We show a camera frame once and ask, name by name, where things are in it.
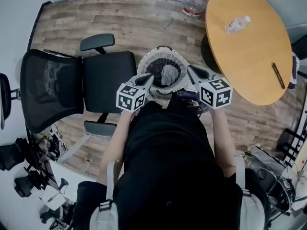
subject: white wall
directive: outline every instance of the white wall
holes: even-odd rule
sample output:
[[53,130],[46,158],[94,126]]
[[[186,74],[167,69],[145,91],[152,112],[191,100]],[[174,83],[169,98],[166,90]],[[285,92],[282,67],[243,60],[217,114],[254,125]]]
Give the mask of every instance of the white wall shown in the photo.
[[[29,37],[42,3],[48,0],[0,0],[0,72],[8,76],[11,88],[18,88],[15,66],[25,54]],[[24,116],[20,101],[13,101],[11,115],[0,130],[0,145],[25,137]],[[21,198],[14,190],[16,173],[22,164],[11,171],[0,171],[0,220],[8,230],[47,230],[39,219],[42,202],[38,195]]]
[[[19,88],[15,66],[27,51],[29,37],[42,3],[48,0],[0,0],[0,72],[8,76],[11,89]],[[11,115],[0,130],[0,145],[25,137],[20,101],[12,102]]]

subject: gray cloth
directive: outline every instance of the gray cloth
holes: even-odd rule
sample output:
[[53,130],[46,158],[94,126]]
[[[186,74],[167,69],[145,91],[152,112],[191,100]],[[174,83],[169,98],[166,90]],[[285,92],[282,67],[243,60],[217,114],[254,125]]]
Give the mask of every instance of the gray cloth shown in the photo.
[[173,84],[178,78],[178,70],[172,65],[165,65],[161,71],[161,84],[170,86]]

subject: black shirt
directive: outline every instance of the black shirt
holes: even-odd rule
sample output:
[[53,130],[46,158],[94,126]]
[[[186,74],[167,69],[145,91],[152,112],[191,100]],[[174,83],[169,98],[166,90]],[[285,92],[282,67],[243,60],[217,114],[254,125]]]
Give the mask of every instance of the black shirt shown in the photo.
[[[162,110],[150,103],[131,123],[123,156],[125,173],[113,193],[120,229],[212,228],[213,224],[239,228],[242,190],[236,175],[224,177],[204,126],[182,109]],[[249,169],[246,188],[269,209]],[[105,199],[106,186],[80,183],[74,229],[88,229],[92,212]]]

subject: round wooden table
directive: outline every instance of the round wooden table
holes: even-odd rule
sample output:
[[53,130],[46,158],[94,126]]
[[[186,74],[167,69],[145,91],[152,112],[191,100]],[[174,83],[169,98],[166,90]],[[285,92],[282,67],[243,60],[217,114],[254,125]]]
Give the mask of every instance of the round wooden table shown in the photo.
[[[246,15],[246,28],[233,34],[224,31],[228,23]],[[266,0],[209,0],[206,31],[219,69],[243,98],[257,105],[280,99],[291,78],[292,50],[282,20]]]

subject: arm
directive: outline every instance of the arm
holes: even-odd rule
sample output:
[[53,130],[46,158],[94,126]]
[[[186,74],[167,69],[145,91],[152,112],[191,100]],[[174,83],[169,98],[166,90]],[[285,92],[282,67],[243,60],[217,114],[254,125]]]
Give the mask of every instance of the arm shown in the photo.
[[107,184],[107,164],[112,161],[122,162],[123,150],[128,136],[129,125],[133,113],[123,111],[114,134],[104,152],[100,163],[100,172],[97,182],[103,185]]
[[230,177],[236,173],[236,149],[231,138],[227,118],[223,108],[213,110],[209,108],[213,121],[214,153],[217,164],[224,175]]

